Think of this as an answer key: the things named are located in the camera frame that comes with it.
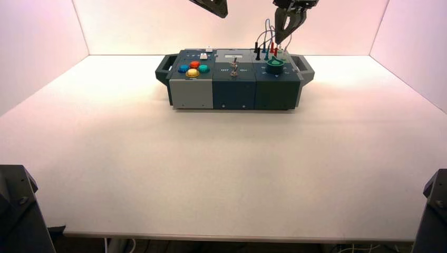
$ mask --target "handle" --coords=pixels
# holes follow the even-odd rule
[[[178,54],[167,54],[164,56],[158,68],[155,70],[155,76],[158,81],[162,82],[164,85],[169,85],[168,74],[170,73],[169,68],[174,65]]]
[[[307,62],[306,58],[302,55],[292,54],[290,55],[292,57],[292,60],[294,61],[295,65],[299,69],[299,73],[303,76],[304,82],[302,85],[308,84],[310,81],[314,79],[315,71],[310,66],[310,64]]]

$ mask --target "yellow button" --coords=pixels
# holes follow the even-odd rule
[[[186,72],[187,77],[198,77],[199,75],[200,75],[200,73],[196,69],[190,69]]]

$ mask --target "green button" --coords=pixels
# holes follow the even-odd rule
[[[209,67],[207,65],[200,65],[199,66],[199,72],[200,73],[208,73],[209,72]]]

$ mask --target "display screen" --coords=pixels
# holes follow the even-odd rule
[[[226,54],[225,58],[242,58],[242,55],[238,54]]]

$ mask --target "robotic arm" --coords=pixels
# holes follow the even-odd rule
[[[189,0],[221,18],[228,15],[227,0]],[[280,44],[297,30],[306,20],[307,10],[317,5],[319,0],[274,0],[278,6],[275,13],[275,42]]]

